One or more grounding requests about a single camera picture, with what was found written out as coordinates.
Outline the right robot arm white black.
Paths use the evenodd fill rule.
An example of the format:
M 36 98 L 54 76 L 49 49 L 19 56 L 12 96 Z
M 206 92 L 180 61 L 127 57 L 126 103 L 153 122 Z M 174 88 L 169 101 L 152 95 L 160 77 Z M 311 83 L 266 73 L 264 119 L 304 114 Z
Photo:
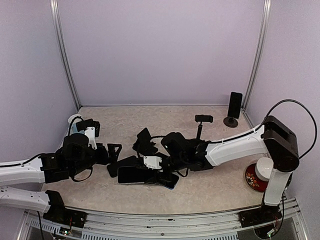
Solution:
M 177 172 L 188 168 L 202 171 L 247 156 L 269 155 L 271 173 L 262 206 L 255 212 L 260 222 L 268 221 L 275 214 L 290 176 L 305 156 L 304 153 L 299 154 L 296 134 L 269 112 L 259 125 L 228 138 L 205 141 L 186 139 L 179 132 L 171 132 L 162 137 L 161 144 L 169 156 L 143 157 L 143 164 L 149 169 Z

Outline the grey round-base phone stand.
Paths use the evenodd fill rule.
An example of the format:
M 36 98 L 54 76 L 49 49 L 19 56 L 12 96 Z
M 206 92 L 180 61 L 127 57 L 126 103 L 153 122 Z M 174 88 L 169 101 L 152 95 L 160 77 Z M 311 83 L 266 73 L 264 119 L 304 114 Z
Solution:
M 229 128 L 236 128 L 238 126 L 237 119 L 229 116 L 223 119 L 223 123 Z

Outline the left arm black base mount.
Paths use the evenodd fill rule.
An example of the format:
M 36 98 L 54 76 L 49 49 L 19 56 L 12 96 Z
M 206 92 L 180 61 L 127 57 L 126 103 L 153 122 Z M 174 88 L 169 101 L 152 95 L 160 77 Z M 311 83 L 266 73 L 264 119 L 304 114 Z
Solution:
M 68 208 L 50 208 L 43 214 L 43 218 L 54 223 L 83 229 L 87 213 Z

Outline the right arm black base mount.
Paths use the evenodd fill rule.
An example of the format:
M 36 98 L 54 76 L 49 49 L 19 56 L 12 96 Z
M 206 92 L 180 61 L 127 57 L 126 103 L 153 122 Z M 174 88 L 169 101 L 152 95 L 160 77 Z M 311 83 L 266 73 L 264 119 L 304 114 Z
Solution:
M 282 213 L 279 210 L 262 211 L 259 208 L 241 211 L 238 215 L 242 228 L 260 225 L 282 218 Z

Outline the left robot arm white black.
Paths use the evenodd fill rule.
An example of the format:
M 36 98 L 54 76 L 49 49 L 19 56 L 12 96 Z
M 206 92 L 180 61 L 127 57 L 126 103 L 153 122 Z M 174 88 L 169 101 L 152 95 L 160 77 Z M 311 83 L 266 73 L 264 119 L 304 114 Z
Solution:
M 121 144 L 91 143 L 81 133 L 66 136 L 62 147 L 53 153 L 40 153 L 28 160 L 0 164 L 0 204 L 5 207 L 50 214 L 63 223 L 70 211 L 57 191 L 30 191 L 15 188 L 25 183 L 50 184 L 71 179 L 94 165 L 112 164 L 118 160 Z

